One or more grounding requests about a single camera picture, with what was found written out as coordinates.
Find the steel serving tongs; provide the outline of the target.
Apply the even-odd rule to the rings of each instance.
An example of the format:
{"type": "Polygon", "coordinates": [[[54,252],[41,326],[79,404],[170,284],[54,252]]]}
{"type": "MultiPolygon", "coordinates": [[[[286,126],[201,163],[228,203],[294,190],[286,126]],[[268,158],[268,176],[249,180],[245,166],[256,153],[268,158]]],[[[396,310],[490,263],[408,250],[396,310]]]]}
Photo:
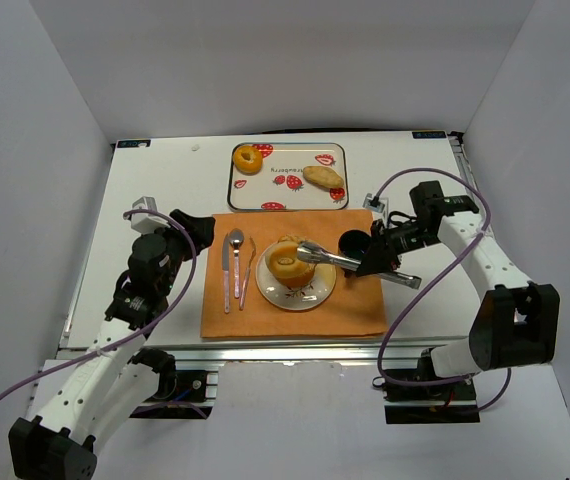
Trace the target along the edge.
{"type": "MultiPolygon", "coordinates": [[[[320,245],[309,241],[301,242],[298,245],[296,255],[298,260],[308,264],[333,265],[347,270],[348,272],[356,272],[360,267],[359,260],[333,254],[325,250],[320,245]]],[[[420,277],[400,272],[374,273],[374,276],[414,290],[418,290],[422,283],[422,279],[420,277]]]]}

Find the tall coconut topped bread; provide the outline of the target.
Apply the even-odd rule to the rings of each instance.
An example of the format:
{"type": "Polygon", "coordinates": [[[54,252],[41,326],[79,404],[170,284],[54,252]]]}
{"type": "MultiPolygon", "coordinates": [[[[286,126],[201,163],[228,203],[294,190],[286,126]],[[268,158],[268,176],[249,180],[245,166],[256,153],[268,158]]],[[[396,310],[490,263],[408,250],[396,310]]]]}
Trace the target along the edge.
{"type": "MultiPolygon", "coordinates": [[[[304,241],[304,238],[295,235],[285,235],[282,236],[277,242],[281,241],[294,241],[297,242],[299,245],[301,242],[304,241]]],[[[272,269],[266,263],[266,253],[265,253],[265,264],[269,272],[282,285],[291,289],[295,289],[303,287],[312,281],[316,269],[316,267],[313,264],[308,264],[306,262],[299,260],[300,263],[296,266],[292,266],[289,268],[281,267],[281,268],[272,269]]]]}

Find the pale ring bagel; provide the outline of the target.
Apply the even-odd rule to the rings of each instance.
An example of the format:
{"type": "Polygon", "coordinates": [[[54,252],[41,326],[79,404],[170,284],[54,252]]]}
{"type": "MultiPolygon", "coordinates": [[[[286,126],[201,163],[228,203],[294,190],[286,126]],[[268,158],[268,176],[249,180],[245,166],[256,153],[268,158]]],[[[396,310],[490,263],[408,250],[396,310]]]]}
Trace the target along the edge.
{"type": "Polygon", "coordinates": [[[297,257],[298,243],[281,241],[272,245],[266,253],[266,263],[272,268],[289,268],[300,263],[297,257]]]}

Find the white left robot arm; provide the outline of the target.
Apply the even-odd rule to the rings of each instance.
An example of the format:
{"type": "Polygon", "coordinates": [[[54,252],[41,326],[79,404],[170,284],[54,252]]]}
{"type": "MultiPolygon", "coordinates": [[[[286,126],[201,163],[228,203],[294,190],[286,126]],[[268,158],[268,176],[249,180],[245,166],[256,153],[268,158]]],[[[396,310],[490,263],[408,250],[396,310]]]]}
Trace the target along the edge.
{"type": "Polygon", "coordinates": [[[168,297],[181,265],[213,244],[215,220],[149,208],[125,216],[140,235],[93,343],[57,393],[9,431],[19,479],[91,478],[116,430],[145,400],[170,392],[175,359],[146,342],[176,305],[168,297]]]}

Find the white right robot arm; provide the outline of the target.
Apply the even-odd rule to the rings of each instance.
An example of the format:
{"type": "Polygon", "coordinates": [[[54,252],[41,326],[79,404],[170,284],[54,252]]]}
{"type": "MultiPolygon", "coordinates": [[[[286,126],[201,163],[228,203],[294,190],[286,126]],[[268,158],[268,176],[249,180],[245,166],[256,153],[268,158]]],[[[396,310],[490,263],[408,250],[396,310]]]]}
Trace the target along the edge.
{"type": "Polygon", "coordinates": [[[426,285],[431,290],[456,267],[471,281],[480,307],[468,336],[423,352],[409,379],[383,377],[402,387],[436,387],[490,370],[552,361],[560,311],[559,292],[523,273],[488,234],[487,206],[467,195],[446,196],[437,181],[410,191],[414,209],[407,221],[388,226],[376,220],[370,246],[356,274],[393,273],[403,254],[442,244],[454,261],[426,285]]]}

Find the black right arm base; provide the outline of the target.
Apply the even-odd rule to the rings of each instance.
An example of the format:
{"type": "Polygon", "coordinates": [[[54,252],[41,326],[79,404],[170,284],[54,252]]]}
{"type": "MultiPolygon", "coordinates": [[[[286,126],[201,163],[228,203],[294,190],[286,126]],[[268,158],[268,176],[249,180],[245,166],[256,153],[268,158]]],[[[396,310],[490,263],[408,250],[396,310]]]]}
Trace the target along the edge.
{"type": "Polygon", "coordinates": [[[386,422],[395,425],[465,424],[480,421],[473,375],[436,375],[433,347],[423,350],[412,368],[385,368],[376,358],[378,376],[372,387],[383,393],[386,422]]]}

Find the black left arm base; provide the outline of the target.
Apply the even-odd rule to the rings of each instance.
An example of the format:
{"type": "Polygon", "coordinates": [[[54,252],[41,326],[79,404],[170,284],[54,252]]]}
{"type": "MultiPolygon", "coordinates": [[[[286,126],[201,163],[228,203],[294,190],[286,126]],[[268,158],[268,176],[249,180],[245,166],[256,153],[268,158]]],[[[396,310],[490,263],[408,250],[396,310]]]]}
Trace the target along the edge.
{"type": "Polygon", "coordinates": [[[184,369],[176,366],[173,355],[155,348],[143,348],[128,361],[128,365],[144,365],[155,375],[156,392],[137,407],[134,419],[198,419],[206,420],[212,406],[207,388],[211,385],[206,370],[184,369]]]}

